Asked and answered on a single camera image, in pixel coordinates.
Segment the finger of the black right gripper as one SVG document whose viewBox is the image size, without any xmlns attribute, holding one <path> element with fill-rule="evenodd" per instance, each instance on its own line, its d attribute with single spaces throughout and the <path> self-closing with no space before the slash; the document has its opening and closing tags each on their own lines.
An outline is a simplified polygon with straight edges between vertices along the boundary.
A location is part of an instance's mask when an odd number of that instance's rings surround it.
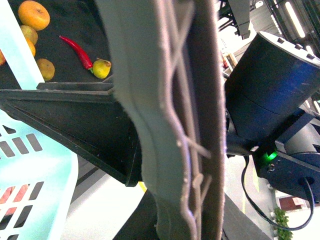
<svg viewBox="0 0 320 240">
<path fill-rule="evenodd" d="M 40 83 L 3 89 L 0 107 L 127 187 L 142 180 L 136 128 L 115 98 L 114 81 Z"/>
</svg>

